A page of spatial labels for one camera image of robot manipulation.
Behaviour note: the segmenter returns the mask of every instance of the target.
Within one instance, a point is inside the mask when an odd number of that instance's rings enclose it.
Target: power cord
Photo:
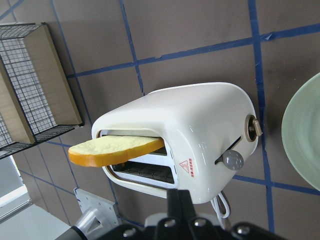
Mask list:
[[[220,200],[224,206],[225,213],[221,213],[221,211],[220,211],[218,198],[220,198]],[[230,215],[230,208],[229,208],[229,205],[228,205],[225,197],[222,195],[221,192],[219,192],[219,194],[215,198],[211,199],[210,202],[211,202],[211,205],[216,213],[216,216],[218,218],[218,221],[220,223],[221,228],[223,230],[225,230],[225,225],[223,224],[222,219],[226,219]]]

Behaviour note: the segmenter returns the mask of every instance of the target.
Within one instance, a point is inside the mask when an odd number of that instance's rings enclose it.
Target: red warning symbol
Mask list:
[[[188,165],[188,161],[186,160],[186,161],[183,161],[183,162],[180,162],[180,164],[179,164],[181,167],[183,167],[183,169],[187,172],[187,173],[189,173],[189,165]]]

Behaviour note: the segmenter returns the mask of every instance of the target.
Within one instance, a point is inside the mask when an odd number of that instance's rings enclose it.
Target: green plate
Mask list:
[[[320,191],[320,73],[292,97],[282,120],[282,142],[297,172]]]

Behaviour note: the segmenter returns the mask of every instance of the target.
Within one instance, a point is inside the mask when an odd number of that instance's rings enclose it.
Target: screw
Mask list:
[[[176,220],[170,219],[164,222],[164,227],[165,228],[171,228],[176,224]]]
[[[241,235],[247,235],[250,233],[250,228],[248,226],[238,226],[236,232]]]
[[[123,236],[125,238],[132,237],[133,235],[136,234],[136,232],[137,230],[135,228],[127,229],[123,232]]]
[[[206,220],[204,218],[197,218],[196,220],[194,220],[194,225],[196,227],[203,227],[206,224]]]

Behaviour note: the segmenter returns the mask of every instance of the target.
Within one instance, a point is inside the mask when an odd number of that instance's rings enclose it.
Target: toaster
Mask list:
[[[153,91],[99,117],[92,138],[160,137],[164,147],[125,163],[102,167],[116,184],[166,198],[167,189],[189,190],[194,204],[213,199],[232,179],[221,161],[227,150],[243,161],[258,144],[259,123],[244,90],[226,82]]]

